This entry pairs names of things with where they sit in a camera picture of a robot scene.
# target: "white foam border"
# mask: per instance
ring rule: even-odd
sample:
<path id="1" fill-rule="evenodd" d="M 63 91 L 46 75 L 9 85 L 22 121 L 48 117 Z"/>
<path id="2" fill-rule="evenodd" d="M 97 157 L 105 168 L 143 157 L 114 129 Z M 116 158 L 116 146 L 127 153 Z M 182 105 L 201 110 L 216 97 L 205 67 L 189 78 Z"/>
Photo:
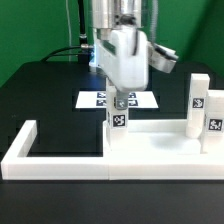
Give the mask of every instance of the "white foam border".
<path id="1" fill-rule="evenodd" d="M 130 121 L 130 128 L 137 132 L 153 127 L 181 132 L 185 125 L 186 120 Z M 27 157 L 37 135 L 37 123 L 26 121 L 1 162 L 2 177 L 4 180 L 224 179 L 223 156 L 150 155 L 141 150 L 134 156 L 131 153 L 125 156 L 124 151 L 110 151 L 105 142 L 105 127 L 104 122 L 103 157 Z"/>

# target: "green backdrop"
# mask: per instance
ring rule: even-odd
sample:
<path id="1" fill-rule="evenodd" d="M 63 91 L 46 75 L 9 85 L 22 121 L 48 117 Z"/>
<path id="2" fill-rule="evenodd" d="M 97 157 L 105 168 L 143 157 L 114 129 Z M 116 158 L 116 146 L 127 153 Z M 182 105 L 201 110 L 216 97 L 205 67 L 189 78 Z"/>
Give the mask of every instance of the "green backdrop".
<path id="1" fill-rule="evenodd" d="M 88 1 L 86 24 L 89 24 Z M 219 74 L 224 48 L 223 0 L 160 0 L 157 42 L 180 60 L 205 62 Z M 73 45 L 78 44 L 77 0 L 69 0 Z M 65 0 L 0 1 L 0 86 L 25 62 L 68 46 Z"/>

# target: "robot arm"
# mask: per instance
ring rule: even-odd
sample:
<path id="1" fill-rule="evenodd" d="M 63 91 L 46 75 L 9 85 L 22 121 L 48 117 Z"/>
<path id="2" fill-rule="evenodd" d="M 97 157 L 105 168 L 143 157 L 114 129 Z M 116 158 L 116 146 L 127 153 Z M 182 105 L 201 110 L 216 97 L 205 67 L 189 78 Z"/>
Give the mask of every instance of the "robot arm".
<path id="1" fill-rule="evenodd" d="M 158 0 L 153 0 L 152 43 L 138 31 L 145 25 L 147 0 L 91 0 L 96 29 L 97 65 L 118 91 L 143 91 L 148 84 L 148 64 L 169 73 L 177 57 L 155 44 Z"/>

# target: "white post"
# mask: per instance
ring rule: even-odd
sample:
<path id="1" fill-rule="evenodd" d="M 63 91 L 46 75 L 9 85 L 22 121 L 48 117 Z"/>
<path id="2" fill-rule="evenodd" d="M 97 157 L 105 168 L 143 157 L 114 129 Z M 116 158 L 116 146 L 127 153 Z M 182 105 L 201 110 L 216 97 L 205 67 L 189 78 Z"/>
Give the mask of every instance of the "white post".
<path id="1" fill-rule="evenodd" d="M 201 144 L 202 153 L 224 153 L 224 91 L 222 90 L 207 92 Z"/>
<path id="2" fill-rule="evenodd" d="M 106 97 L 107 97 L 107 141 L 111 149 L 120 149 L 128 135 L 128 108 L 118 110 L 115 108 L 115 97 L 117 90 L 107 79 Z"/>
<path id="3" fill-rule="evenodd" d="M 186 136 L 189 138 L 198 138 L 201 135 L 209 81 L 207 74 L 191 75 L 186 127 Z"/>

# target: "black tabletop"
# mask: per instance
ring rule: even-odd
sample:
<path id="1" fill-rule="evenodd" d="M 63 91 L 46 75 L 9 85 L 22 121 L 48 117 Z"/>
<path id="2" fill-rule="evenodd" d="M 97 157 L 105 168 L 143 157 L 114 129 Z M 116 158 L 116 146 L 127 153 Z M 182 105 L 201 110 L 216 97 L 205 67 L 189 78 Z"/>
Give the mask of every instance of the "black tabletop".
<path id="1" fill-rule="evenodd" d="M 223 78 L 199 63 L 171 74 L 150 70 L 159 109 L 130 109 L 130 119 L 186 117 L 191 73 Z M 29 156 L 102 156 L 104 109 L 76 109 L 80 90 L 104 90 L 105 77 L 86 65 L 24 64 L 0 89 L 0 158 L 25 120 L 38 121 Z M 0 223 L 223 223 L 223 181 L 3 181 Z"/>

